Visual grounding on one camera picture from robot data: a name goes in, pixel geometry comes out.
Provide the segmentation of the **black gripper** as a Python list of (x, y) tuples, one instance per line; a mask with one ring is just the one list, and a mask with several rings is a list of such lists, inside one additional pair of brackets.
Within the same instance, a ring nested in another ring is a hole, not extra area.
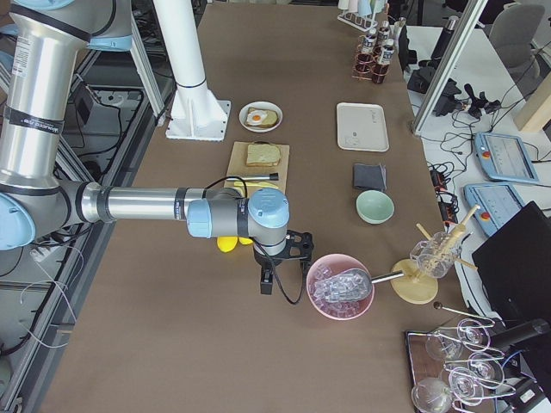
[(263, 249), (263, 246), (258, 243), (254, 244), (253, 251), (255, 261), (261, 266), (262, 269), (262, 275), (260, 277), (260, 293), (272, 294), (273, 275), (276, 274), (276, 267), (288, 258), (283, 252), (275, 256), (271, 256)]

